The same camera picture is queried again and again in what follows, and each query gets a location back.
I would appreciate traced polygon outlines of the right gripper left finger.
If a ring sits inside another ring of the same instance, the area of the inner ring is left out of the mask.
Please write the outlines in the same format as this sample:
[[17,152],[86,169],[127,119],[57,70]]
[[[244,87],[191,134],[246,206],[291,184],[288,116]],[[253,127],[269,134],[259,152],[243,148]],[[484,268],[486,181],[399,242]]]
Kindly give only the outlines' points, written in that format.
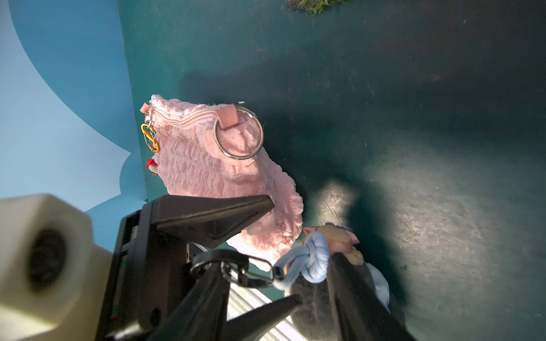
[[213,264],[150,340],[220,340],[227,322],[230,283]]

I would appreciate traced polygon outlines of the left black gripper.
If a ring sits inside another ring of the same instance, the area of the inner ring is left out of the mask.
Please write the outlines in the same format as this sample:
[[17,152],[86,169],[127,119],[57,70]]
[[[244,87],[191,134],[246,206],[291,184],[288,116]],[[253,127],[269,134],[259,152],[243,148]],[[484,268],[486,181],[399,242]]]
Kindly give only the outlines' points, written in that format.
[[[96,340],[145,340],[165,324],[193,281],[200,248],[216,248],[274,208],[267,195],[162,196],[124,217],[112,257]],[[302,305],[290,295],[225,324],[221,340],[259,340]]]

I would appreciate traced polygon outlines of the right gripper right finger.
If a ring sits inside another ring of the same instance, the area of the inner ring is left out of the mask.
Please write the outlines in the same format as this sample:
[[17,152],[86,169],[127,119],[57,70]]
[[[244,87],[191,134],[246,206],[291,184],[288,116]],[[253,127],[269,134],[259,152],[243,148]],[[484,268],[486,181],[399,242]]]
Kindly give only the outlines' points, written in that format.
[[415,339],[381,304],[344,255],[331,255],[327,281],[338,340]]

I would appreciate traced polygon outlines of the black penguin plush charm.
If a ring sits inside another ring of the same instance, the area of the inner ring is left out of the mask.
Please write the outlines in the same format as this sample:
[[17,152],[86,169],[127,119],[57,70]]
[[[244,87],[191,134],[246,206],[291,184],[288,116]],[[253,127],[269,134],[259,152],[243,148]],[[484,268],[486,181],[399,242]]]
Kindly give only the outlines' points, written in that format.
[[291,314],[307,340],[358,340],[358,331],[396,318],[396,302],[384,275],[365,262],[351,231],[325,224],[307,227],[301,245],[273,266],[273,284],[301,298]]

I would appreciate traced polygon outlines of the pink puffy bag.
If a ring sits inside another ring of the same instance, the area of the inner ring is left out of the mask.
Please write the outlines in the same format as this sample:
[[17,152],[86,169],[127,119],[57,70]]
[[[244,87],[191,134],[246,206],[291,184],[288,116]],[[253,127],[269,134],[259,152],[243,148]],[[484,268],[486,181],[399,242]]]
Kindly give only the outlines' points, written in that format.
[[140,109],[161,147],[151,159],[168,194],[211,198],[267,195],[274,208],[227,243],[267,271],[302,231],[294,180],[267,154],[257,117],[239,105],[195,105],[152,95]]

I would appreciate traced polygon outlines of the white kitty plush charm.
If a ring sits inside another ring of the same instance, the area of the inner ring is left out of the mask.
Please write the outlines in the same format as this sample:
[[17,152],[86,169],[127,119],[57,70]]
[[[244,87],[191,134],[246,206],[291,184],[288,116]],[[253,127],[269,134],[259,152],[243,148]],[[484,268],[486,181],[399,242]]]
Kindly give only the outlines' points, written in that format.
[[159,175],[159,172],[158,172],[158,163],[156,162],[155,159],[149,159],[147,162],[146,162],[146,169],[149,171],[149,173],[151,173],[152,175],[155,175],[155,176],[158,176]]

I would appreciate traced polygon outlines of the yellow carabiner clip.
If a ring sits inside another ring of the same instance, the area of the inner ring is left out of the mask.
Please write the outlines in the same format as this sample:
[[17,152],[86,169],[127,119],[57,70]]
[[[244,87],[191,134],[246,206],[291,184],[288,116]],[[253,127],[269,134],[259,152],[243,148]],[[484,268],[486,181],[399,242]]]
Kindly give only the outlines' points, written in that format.
[[141,131],[144,136],[144,142],[148,146],[151,152],[157,153],[160,151],[161,147],[159,142],[156,140],[156,131],[150,122],[143,123],[141,125]]

